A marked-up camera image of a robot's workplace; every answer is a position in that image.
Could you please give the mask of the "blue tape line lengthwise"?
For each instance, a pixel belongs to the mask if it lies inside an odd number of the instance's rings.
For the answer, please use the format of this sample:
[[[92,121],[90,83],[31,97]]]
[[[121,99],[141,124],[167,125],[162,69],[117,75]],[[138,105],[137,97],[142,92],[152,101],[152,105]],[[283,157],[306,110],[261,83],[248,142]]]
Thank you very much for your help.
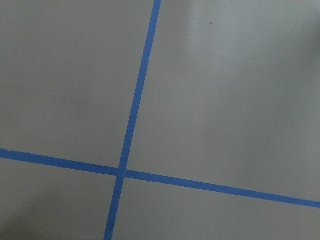
[[[117,170],[117,175],[114,183],[110,208],[108,212],[106,228],[105,228],[105,233],[103,237],[105,240],[111,240],[113,238],[117,214],[119,210],[119,204],[120,204],[122,190],[123,190],[124,179],[126,176],[129,156],[131,152],[132,141],[135,133],[135,127],[138,119],[146,75],[147,75],[149,61],[152,53],[152,47],[153,47],[154,37],[156,33],[161,3],[162,2],[160,0],[155,0],[152,6],[152,12],[150,16],[149,25],[148,25],[148,31],[146,35],[145,45],[144,45],[139,73],[137,77],[137,83],[134,91],[132,106],[131,106],[128,124],[126,128],[125,138],[124,138],[119,166]]]

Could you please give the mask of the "blue tape line crosswise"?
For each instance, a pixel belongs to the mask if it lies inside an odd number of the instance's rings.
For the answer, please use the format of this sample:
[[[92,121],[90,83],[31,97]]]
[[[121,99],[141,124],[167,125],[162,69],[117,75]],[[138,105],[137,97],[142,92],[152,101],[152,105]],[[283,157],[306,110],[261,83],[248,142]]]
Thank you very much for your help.
[[[0,150],[0,157],[3,159],[33,163],[57,168],[64,168],[88,173],[95,173],[101,175],[116,176],[118,169],[110,166],[96,165],[91,163],[84,163],[79,161],[66,160],[62,158],[55,158],[50,156],[43,156],[37,154],[31,154],[26,152],[14,151],[14,150]],[[127,170],[124,174],[125,178],[141,180],[153,183],[161,183],[185,188],[192,188],[210,192],[217,192],[241,197],[248,197],[266,201],[280,202],[292,205],[299,205],[311,208],[319,208],[320,203],[318,201],[300,199],[295,197],[240,189],[235,187],[216,185],[211,183],[187,180],[182,178],[169,177],[164,175],[151,174],[146,172]]]

